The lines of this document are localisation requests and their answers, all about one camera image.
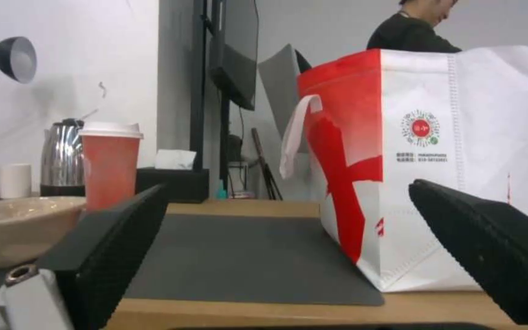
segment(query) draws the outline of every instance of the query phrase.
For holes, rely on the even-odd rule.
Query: tissue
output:
[[[156,153],[155,168],[159,170],[192,170],[196,152],[188,150],[159,149]]]

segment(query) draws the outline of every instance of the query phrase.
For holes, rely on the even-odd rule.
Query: metal bolt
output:
[[[38,268],[34,264],[22,265],[12,269],[5,277],[5,286],[10,287],[38,275]]]

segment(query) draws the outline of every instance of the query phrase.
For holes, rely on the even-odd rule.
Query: black pole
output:
[[[221,131],[220,131],[220,179],[224,182],[224,189],[228,186],[228,140],[229,140],[229,98],[221,96]]]
[[[207,0],[193,0],[192,16],[192,69],[191,69],[191,136],[189,150],[197,152],[192,169],[203,169],[203,136],[205,123],[205,44],[207,27],[204,17],[207,15]]]

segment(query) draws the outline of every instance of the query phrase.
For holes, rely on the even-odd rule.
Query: white cup lid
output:
[[[79,130],[81,136],[107,136],[112,138],[144,138],[140,133],[139,124],[106,123],[102,121],[86,121]]]

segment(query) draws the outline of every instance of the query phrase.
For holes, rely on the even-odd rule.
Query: gray panel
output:
[[[262,85],[264,85],[266,97],[272,109],[276,129],[282,140],[300,99],[297,86],[299,65],[293,46],[287,44],[277,54],[258,64],[258,72],[260,72],[260,79],[262,79]],[[301,137],[299,152],[308,152],[304,134]]]
[[[318,219],[168,215],[129,298],[382,305]]]

